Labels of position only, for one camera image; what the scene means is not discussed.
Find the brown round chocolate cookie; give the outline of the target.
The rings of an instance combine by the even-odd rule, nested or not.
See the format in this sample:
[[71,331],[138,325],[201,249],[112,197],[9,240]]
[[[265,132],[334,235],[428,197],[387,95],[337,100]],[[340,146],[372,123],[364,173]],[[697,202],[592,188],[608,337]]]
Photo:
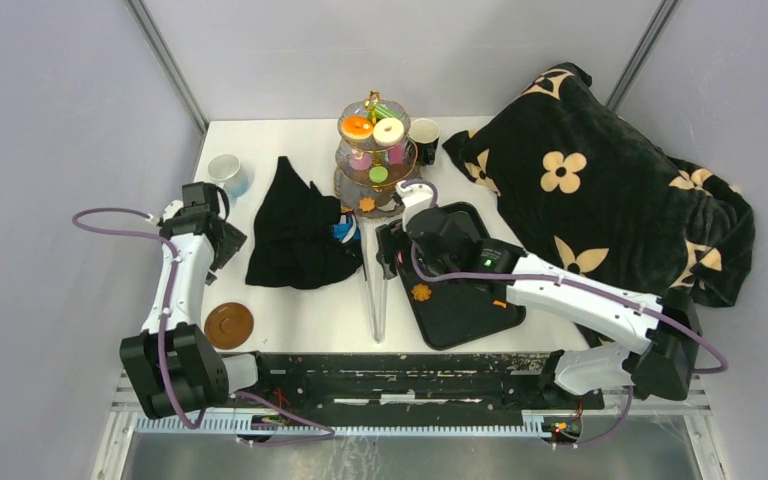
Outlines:
[[379,206],[378,211],[382,215],[394,215],[398,212],[400,205],[394,199],[391,199],[386,204]]

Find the brown madeleine bread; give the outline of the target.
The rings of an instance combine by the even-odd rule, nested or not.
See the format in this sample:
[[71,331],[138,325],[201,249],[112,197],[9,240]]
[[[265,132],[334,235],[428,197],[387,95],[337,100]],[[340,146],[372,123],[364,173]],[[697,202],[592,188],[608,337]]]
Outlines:
[[394,188],[399,182],[412,179],[414,174],[414,169],[405,170],[404,172],[399,171],[398,175],[396,171],[392,171],[391,176],[387,180],[386,187]]

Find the orange leaf cookie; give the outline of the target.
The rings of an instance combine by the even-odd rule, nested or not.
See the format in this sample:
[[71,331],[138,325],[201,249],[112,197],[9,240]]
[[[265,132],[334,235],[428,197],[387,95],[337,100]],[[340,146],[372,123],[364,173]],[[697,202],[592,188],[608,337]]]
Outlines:
[[360,212],[372,212],[377,208],[376,201],[371,197],[363,197],[358,203],[358,208]]

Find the metal serving tongs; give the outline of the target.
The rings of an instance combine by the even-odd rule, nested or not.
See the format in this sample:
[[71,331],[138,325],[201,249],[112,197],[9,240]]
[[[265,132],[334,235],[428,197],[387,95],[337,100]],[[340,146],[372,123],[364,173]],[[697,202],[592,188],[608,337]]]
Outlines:
[[364,221],[360,224],[360,231],[371,307],[372,337],[376,344],[381,345],[386,335],[388,279],[384,268],[377,260],[379,245],[376,224]]

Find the green round cookie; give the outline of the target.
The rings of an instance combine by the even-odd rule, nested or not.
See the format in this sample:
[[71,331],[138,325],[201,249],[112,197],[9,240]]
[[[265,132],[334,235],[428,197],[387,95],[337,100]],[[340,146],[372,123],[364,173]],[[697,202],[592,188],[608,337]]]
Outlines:
[[389,176],[388,169],[383,165],[376,165],[369,169],[368,178],[373,184],[384,183]]

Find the pink cake slice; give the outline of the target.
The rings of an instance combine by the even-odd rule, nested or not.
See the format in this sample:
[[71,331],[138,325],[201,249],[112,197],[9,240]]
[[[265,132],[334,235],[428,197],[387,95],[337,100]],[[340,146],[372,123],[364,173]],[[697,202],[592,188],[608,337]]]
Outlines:
[[390,165],[401,165],[404,163],[404,148],[394,146],[387,151],[387,162]]

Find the three-tier glass cake stand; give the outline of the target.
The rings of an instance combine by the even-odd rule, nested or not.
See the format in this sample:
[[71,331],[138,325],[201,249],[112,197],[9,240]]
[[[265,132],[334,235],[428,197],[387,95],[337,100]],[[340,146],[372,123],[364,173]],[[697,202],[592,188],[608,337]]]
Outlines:
[[372,90],[336,120],[335,196],[345,211],[366,218],[397,215],[397,185],[421,176],[415,119],[399,102]]

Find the white frosted donut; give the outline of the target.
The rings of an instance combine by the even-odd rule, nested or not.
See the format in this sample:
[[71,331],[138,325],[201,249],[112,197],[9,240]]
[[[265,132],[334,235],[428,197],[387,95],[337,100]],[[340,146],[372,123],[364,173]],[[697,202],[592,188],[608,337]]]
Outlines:
[[373,140],[382,148],[388,148],[397,145],[402,141],[404,136],[404,124],[398,118],[382,118],[378,120],[373,127]]

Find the orange frosted donut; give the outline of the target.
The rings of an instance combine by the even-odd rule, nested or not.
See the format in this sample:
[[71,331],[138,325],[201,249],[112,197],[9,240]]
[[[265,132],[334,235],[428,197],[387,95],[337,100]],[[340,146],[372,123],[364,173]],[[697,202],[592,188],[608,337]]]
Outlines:
[[360,115],[351,115],[340,123],[341,135],[350,142],[360,143],[368,140],[373,134],[374,126]]

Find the green cake slice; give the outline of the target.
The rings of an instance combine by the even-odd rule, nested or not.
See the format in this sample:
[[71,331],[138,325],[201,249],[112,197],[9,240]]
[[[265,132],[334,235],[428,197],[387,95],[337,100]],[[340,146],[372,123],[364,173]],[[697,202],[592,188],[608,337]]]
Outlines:
[[365,104],[367,110],[367,117],[370,122],[377,122],[385,118],[396,118],[396,115],[378,98],[368,100]]

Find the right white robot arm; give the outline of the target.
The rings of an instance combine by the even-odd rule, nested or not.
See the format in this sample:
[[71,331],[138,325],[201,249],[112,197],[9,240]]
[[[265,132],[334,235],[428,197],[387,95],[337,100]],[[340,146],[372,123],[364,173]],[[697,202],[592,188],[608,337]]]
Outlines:
[[455,293],[468,320],[527,308],[610,339],[587,350],[551,354],[537,382],[540,400],[562,408],[597,389],[627,387],[641,399],[682,401],[705,342],[693,302],[624,290],[572,273],[516,245],[489,237],[466,202],[441,206],[433,183],[403,180],[399,220],[377,229],[383,277]]

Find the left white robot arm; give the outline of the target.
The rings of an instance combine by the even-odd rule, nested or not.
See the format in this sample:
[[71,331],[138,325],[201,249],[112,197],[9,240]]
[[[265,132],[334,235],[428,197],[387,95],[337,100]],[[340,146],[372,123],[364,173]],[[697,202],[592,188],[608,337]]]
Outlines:
[[149,316],[123,339],[119,357],[146,417],[185,418],[224,405],[236,393],[251,406],[267,404],[274,379],[254,354],[223,357],[200,327],[204,291],[240,250],[245,235],[227,216],[230,201],[217,185],[182,188],[182,205],[161,220],[163,264]]

